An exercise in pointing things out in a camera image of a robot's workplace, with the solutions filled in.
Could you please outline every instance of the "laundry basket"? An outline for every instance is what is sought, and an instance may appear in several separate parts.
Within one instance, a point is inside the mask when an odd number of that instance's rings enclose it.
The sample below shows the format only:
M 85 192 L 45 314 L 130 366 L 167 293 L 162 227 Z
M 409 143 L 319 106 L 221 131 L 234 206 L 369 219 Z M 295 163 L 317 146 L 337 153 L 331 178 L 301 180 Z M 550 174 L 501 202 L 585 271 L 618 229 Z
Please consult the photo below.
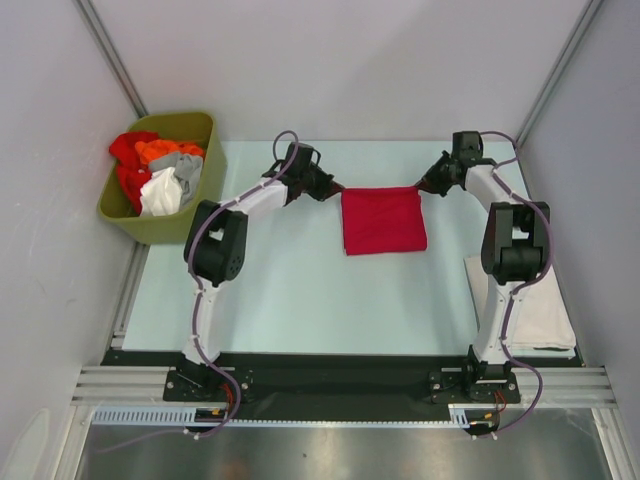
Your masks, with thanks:
M 98 212 L 140 243 L 184 243 L 196 207 L 202 200 L 218 201 L 222 194 L 227 161 L 218 139 L 214 119 L 204 112 L 167 113 L 141 118 L 130 132 L 156 132 L 160 138 L 194 142 L 206 149 L 204 165 L 194 199 L 178 213 L 162 217 L 140 217 L 125 196 L 114 167 L 102 190 Z

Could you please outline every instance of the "light blue table surface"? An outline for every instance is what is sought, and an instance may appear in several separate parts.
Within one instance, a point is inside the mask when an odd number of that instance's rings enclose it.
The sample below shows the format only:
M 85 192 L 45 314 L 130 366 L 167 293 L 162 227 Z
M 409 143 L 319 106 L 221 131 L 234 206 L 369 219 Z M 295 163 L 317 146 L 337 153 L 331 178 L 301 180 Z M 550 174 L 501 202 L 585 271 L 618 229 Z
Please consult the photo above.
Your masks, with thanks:
M 310 143 L 322 153 L 322 168 L 346 187 L 412 185 L 451 148 L 450 142 Z M 254 185 L 273 161 L 271 142 L 223 147 L 224 198 Z M 485 156 L 502 161 L 513 150 L 487 142 Z M 518 165 L 501 172 L 525 192 Z M 250 222 L 246 261 L 218 332 L 223 351 L 466 354 L 477 322 L 464 258 L 479 254 L 487 215 L 459 187 L 446 198 L 423 194 L 422 212 L 425 252 L 357 257 L 344 253 L 339 196 L 324 203 L 304 196 Z M 184 347 L 195 284 L 182 251 L 180 245 L 150 248 L 123 349 Z

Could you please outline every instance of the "gray cloth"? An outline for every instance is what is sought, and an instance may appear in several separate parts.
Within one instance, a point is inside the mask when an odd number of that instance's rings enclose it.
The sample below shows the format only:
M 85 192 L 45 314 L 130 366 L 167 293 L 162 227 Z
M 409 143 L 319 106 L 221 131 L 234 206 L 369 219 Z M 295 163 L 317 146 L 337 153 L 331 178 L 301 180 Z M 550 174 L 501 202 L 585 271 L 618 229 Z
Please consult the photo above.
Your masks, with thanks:
M 174 175 L 180 187 L 182 187 L 182 196 L 180 197 L 180 208 L 182 209 L 196 196 L 198 182 L 202 174 L 202 163 L 202 157 L 198 155 L 171 152 L 151 162 L 149 170 L 153 173 L 165 168 L 175 167 Z

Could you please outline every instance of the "wall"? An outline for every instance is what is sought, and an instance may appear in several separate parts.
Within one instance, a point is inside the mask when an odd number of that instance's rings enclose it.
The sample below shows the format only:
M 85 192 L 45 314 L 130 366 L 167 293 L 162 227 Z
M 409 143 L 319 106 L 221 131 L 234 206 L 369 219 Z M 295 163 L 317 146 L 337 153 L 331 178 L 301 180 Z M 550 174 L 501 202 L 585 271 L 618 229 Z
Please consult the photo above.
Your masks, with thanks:
M 524 149 L 590 364 L 607 367 L 636 446 L 640 364 L 640 2 L 610 0 Z
M 132 246 L 96 203 L 106 148 L 134 115 L 72 2 L 2 2 L 0 25 L 0 471 L 44 407 L 42 474 L 80 366 L 102 353 Z
M 224 139 L 515 134 L 586 0 L 95 0 L 152 112 Z

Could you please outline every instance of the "orange cloth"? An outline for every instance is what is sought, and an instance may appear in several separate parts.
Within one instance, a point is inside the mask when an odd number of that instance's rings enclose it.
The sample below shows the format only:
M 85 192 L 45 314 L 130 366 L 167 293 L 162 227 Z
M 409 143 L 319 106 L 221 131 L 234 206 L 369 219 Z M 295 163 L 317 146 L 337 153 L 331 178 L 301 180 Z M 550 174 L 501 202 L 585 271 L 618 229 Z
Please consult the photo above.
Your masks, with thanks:
M 204 150 L 191 142 L 174 142 L 173 140 L 153 140 L 151 142 L 137 142 L 136 152 L 140 155 L 140 163 L 149 165 L 154 160 L 171 152 L 198 155 L 204 160 Z

